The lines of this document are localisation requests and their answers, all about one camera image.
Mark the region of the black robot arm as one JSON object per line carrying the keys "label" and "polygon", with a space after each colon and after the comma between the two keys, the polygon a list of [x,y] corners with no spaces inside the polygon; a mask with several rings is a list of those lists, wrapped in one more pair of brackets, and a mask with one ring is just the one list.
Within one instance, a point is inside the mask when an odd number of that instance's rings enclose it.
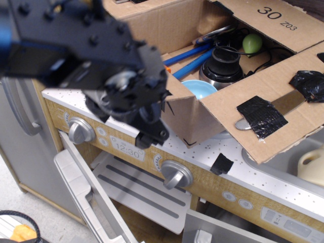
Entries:
{"label": "black robot arm", "polygon": [[164,144],[169,95],[159,50],[135,40],[101,1],[1,1],[1,76],[79,89],[101,121],[138,130],[137,147]]}

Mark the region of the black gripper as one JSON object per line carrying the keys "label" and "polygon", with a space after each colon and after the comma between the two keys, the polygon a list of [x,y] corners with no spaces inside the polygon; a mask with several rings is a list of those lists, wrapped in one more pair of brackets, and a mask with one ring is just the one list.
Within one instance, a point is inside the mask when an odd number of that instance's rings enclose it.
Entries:
{"label": "black gripper", "polygon": [[163,145],[169,131],[160,119],[161,106],[170,94],[167,71],[156,47],[138,48],[144,67],[123,70],[110,77],[104,89],[85,91],[87,108],[102,121],[113,118],[139,131],[135,145],[140,149]]}

